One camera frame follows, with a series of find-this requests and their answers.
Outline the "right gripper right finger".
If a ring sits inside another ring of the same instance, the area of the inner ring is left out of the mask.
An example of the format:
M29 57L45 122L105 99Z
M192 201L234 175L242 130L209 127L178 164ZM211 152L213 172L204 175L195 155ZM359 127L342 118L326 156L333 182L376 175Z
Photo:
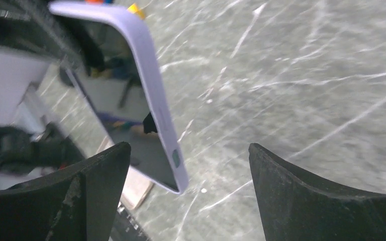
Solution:
M328 180L257 143L249 163L267 240L386 240L386 194Z

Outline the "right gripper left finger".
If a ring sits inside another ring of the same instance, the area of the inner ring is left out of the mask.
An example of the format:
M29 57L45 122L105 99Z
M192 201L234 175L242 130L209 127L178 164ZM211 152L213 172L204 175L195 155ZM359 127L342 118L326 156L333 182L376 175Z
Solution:
M0 190L0 240L108 240L131 147L95 156Z

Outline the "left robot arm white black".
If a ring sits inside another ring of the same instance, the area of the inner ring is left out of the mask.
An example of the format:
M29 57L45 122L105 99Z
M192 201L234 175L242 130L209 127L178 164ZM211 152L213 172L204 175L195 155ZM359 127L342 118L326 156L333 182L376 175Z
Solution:
M72 29L50 1L0 1L0 194L84 160L37 93L52 64L73 88L88 73Z

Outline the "white phone case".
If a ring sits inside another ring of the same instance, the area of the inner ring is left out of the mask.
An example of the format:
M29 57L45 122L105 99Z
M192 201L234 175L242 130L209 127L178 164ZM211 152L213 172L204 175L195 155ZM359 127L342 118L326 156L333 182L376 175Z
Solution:
M150 193L153 185L146 176L135 168L129 167L120 198L121 203L128 210L138 209Z

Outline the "phone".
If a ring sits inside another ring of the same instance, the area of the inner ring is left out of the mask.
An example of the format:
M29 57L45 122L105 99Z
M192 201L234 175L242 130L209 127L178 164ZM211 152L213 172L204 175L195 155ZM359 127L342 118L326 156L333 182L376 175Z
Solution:
M112 4L52 1L49 11L80 48L84 74L71 74L114 143L131 145L131 166L182 194L188 174L149 29Z

